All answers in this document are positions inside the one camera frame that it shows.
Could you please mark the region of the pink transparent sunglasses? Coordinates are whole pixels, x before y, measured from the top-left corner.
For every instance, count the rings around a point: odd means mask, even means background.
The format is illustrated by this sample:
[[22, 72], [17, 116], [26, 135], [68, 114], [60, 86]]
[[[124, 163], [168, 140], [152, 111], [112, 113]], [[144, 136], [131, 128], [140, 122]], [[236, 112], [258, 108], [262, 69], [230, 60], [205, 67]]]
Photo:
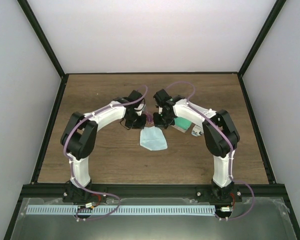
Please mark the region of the pink transparent sunglasses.
[[153, 125], [154, 124], [154, 119], [153, 119], [153, 114], [150, 112], [146, 113], [146, 122], [148, 125]]

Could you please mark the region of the grey hard glasses case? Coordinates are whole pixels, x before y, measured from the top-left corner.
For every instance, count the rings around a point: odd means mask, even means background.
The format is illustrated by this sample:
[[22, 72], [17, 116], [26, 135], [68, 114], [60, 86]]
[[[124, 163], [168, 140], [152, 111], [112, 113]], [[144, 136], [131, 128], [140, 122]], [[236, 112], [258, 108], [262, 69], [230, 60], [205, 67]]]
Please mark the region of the grey hard glasses case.
[[192, 125], [191, 121], [182, 117], [177, 117], [174, 119], [174, 125], [172, 127], [174, 127], [175, 129], [177, 129], [182, 133], [185, 133], [187, 132], [187, 130], [190, 128], [191, 125]]

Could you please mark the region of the light blue cleaning cloth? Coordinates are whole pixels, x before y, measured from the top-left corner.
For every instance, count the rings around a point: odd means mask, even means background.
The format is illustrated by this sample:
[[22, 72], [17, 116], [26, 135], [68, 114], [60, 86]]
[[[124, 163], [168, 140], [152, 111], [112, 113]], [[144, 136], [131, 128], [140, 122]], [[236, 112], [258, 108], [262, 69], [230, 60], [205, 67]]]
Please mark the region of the light blue cleaning cloth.
[[140, 131], [139, 145], [150, 151], [162, 151], [168, 148], [166, 138], [158, 127], [145, 127]]

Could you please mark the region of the beige glasses case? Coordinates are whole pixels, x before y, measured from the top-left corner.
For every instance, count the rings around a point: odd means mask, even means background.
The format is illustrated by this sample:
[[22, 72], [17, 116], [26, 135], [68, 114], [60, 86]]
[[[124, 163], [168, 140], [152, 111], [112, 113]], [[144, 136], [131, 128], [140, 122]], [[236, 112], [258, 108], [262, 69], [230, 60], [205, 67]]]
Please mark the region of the beige glasses case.
[[201, 125], [194, 125], [191, 130], [191, 134], [195, 137], [202, 136], [204, 134], [203, 127]]

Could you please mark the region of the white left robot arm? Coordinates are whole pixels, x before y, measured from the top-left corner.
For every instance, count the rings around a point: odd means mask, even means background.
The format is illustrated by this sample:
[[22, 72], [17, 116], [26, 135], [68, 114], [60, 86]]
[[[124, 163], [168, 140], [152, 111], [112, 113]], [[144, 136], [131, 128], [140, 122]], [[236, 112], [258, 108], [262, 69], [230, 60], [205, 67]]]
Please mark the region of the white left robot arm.
[[87, 202], [92, 196], [89, 175], [89, 156], [94, 150], [99, 130], [112, 122], [125, 122], [123, 127], [143, 129], [147, 115], [144, 113], [143, 97], [133, 100], [131, 97], [116, 98], [106, 106], [88, 113], [75, 112], [71, 115], [60, 142], [63, 154], [69, 159], [70, 182], [76, 186], [74, 195], [79, 201]]

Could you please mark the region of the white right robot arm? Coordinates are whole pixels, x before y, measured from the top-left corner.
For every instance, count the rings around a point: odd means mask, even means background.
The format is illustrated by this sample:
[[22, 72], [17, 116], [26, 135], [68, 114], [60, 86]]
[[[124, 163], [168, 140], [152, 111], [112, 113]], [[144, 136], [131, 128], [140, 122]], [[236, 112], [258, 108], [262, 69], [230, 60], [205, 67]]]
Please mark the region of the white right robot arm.
[[178, 95], [153, 96], [158, 112], [153, 114], [154, 125], [167, 129], [175, 125], [176, 118], [184, 118], [201, 126], [208, 151], [213, 155], [213, 198], [219, 202], [230, 196], [229, 185], [233, 179], [233, 159], [240, 135], [226, 110], [215, 111], [198, 106]]

